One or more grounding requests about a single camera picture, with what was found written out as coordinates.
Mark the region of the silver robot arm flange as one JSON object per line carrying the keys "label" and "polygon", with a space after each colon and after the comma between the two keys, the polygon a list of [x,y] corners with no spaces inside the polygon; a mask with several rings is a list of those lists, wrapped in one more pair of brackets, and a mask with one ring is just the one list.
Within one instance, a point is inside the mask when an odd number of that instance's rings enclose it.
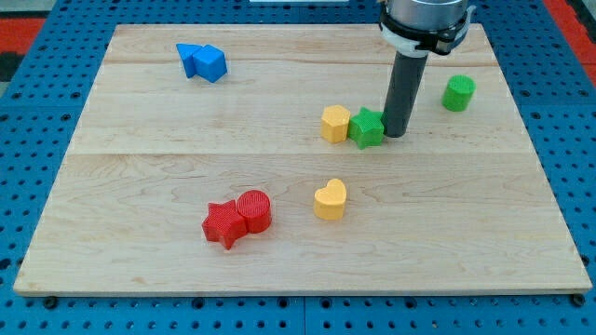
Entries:
{"label": "silver robot arm flange", "polygon": [[379,28],[401,56],[445,56],[465,40],[475,9],[468,0],[386,0]]}

